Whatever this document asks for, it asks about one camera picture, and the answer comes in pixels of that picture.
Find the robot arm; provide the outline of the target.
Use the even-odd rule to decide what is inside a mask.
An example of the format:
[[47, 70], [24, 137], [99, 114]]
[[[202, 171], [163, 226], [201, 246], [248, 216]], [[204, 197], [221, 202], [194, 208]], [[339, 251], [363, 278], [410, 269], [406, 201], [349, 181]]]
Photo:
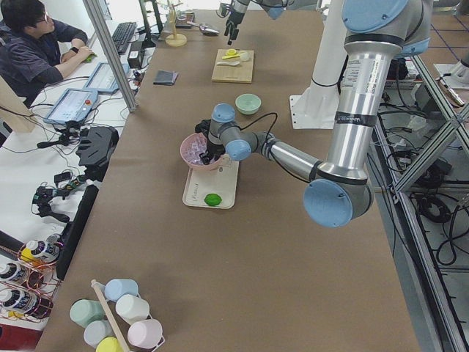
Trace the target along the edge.
[[294, 1], [288, 0], [231, 0], [222, 1], [219, 5], [217, 14], [221, 18], [226, 18], [224, 36], [227, 37], [227, 44], [231, 45], [238, 36], [238, 26], [243, 22], [245, 14], [250, 3], [255, 3], [264, 10], [272, 19], [277, 19], [283, 11], [293, 5]]
[[207, 138], [203, 162], [227, 153], [242, 161], [259, 153], [307, 187], [303, 204], [324, 227], [341, 227], [362, 216], [373, 202], [364, 162], [393, 59], [424, 52], [429, 43], [430, 1], [346, 1], [341, 6], [344, 49], [341, 92], [328, 157], [321, 161], [269, 132], [243, 132], [235, 110], [219, 103], [195, 130]]

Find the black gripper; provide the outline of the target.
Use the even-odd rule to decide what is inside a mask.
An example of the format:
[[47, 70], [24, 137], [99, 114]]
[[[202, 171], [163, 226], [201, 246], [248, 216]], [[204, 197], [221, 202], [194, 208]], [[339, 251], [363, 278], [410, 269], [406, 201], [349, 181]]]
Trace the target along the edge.
[[202, 164], [213, 164], [224, 154], [224, 146], [210, 139], [210, 123], [211, 120], [202, 120], [195, 126], [195, 132], [202, 133], [207, 140], [207, 151], [199, 155]]
[[221, 2], [219, 4], [217, 15], [226, 19], [226, 28], [224, 35], [229, 36], [228, 45], [231, 45], [238, 36], [237, 26], [241, 24], [245, 15], [244, 2]]

